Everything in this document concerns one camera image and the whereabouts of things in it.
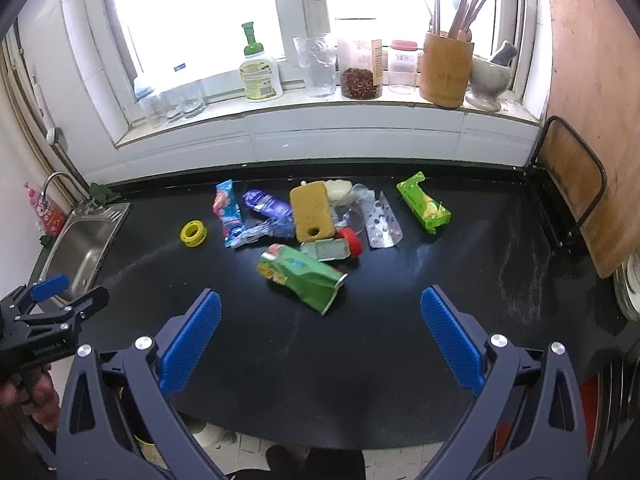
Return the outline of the person's left hand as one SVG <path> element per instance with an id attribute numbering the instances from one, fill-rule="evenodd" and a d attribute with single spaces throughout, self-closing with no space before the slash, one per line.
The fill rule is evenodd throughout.
<path id="1" fill-rule="evenodd" d="M 52 382 L 51 368 L 50 363 L 41 367 L 38 382 L 29 391 L 17 388 L 13 382 L 4 384 L 1 387 L 2 410 L 20 406 L 26 415 L 32 416 L 45 430 L 54 431 L 58 428 L 61 414 L 60 397 Z"/>

